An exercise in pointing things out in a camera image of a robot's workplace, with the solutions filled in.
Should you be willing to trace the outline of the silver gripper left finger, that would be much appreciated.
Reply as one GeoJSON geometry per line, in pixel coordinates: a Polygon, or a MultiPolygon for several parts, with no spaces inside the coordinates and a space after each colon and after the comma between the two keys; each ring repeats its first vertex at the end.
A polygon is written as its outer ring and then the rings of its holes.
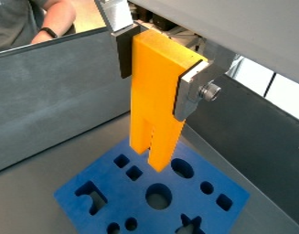
{"type": "Polygon", "coordinates": [[[117,51],[121,78],[132,74],[132,41],[140,33],[133,22],[127,0],[93,0],[117,51]]]}

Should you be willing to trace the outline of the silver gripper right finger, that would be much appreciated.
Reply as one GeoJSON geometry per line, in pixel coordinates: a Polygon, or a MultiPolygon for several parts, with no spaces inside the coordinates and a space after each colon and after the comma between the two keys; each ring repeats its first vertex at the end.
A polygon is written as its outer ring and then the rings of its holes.
{"type": "Polygon", "coordinates": [[[220,87],[214,80],[228,71],[235,59],[234,51],[211,40],[206,42],[203,56],[177,78],[173,116],[180,122],[192,114],[200,100],[216,99],[220,87]]]}

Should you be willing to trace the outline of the person's forearm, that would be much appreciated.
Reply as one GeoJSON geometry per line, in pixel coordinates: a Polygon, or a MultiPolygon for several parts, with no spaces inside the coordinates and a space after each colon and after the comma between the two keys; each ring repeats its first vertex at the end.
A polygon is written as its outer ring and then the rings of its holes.
{"type": "Polygon", "coordinates": [[[69,0],[44,0],[40,7],[45,11],[45,15],[41,28],[32,39],[32,44],[63,36],[76,19],[76,10],[69,0]]]}

